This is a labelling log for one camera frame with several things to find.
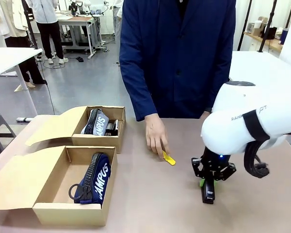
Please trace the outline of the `person's right hand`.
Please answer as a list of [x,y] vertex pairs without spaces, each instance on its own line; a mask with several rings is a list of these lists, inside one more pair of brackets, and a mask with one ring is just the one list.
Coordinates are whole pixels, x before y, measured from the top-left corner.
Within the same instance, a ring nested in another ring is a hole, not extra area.
[[145,138],[148,148],[161,159],[163,152],[170,154],[167,131],[158,114],[145,116]]

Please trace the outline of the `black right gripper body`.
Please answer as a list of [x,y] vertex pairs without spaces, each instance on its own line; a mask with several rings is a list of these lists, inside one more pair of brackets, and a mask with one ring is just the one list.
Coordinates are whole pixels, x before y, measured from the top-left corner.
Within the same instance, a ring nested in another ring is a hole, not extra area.
[[202,155],[202,165],[205,171],[205,178],[210,177],[216,171],[221,171],[226,168],[229,164],[231,155],[216,154],[205,147]]

